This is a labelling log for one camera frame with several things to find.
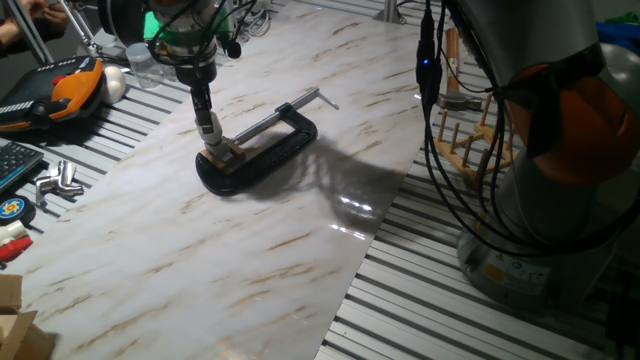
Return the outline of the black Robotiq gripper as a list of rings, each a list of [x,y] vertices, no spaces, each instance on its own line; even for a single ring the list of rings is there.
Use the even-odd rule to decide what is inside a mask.
[[[198,127],[213,124],[214,114],[212,113],[211,92],[208,85],[217,76],[215,57],[215,52],[208,52],[198,62],[188,58],[184,64],[175,66],[179,82],[186,86],[199,86],[190,89]]]

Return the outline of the person's bare hand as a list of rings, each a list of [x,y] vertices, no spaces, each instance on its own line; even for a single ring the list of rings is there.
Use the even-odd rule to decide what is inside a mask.
[[[32,20],[43,20],[53,32],[63,32],[69,25],[69,17],[60,4],[49,4],[46,0],[21,0]]]

